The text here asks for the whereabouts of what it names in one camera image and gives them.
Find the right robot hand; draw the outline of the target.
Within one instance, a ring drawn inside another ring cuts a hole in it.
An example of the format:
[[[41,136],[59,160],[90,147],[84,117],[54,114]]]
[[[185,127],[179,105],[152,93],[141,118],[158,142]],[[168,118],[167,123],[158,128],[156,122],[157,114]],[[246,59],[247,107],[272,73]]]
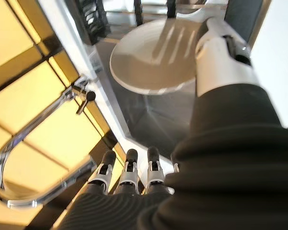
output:
[[[247,43],[211,17],[196,36],[196,97],[177,164],[152,194],[89,182],[61,230],[288,230],[288,129],[259,85]]]

